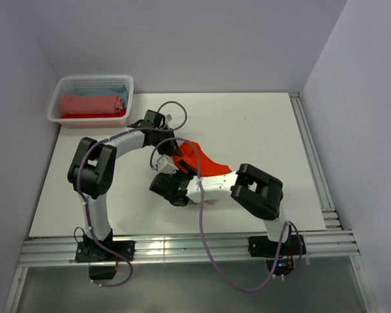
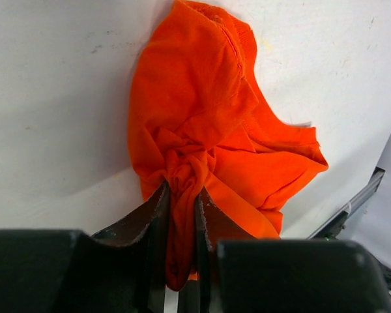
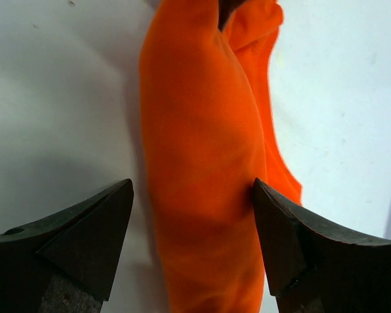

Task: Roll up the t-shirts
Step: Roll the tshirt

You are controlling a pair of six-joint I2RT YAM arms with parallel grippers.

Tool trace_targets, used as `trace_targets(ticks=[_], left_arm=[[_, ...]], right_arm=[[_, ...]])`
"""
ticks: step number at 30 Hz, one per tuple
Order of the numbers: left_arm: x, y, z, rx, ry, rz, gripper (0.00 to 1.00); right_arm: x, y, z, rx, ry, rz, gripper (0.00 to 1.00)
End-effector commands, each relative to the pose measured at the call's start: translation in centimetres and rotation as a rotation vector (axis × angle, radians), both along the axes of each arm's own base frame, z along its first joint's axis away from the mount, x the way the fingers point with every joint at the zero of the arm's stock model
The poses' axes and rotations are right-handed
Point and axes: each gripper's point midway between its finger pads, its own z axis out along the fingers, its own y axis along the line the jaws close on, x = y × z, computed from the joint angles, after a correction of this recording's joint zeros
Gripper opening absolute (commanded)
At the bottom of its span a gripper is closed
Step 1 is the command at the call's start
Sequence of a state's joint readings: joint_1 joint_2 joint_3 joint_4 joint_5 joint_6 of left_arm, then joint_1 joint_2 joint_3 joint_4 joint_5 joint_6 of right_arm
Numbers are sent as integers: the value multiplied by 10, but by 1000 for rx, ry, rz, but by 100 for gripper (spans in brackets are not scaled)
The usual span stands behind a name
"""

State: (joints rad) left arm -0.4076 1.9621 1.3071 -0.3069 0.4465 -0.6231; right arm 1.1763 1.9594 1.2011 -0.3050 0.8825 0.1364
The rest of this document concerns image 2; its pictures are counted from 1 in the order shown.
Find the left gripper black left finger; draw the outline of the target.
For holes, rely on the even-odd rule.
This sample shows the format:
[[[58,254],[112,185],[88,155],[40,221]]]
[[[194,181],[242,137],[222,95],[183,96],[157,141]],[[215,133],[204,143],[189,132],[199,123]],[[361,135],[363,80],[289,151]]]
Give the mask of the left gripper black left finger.
[[[116,223],[0,230],[0,312],[163,312],[170,189]]]

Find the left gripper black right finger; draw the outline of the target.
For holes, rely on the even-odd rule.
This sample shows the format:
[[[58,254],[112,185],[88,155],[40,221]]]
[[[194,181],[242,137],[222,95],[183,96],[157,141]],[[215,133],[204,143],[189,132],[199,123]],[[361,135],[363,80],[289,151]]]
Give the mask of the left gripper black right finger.
[[[391,312],[376,259],[353,241],[254,239],[195,201],[200,312]]]

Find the orange t-shirt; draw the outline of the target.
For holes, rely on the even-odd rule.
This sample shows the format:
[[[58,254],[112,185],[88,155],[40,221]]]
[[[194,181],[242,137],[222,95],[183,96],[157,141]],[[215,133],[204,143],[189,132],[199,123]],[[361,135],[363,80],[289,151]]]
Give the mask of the orange t-shirt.
[[[144,199],[171,189],[166,284],[196,277],[194,203],[206,189],[258,239],[277,239],[282,207],[328,169],[313,127],[280,121],[255,79],[250,26],[224,9],[174,1],[142,51],[130,90],[128,150]]]

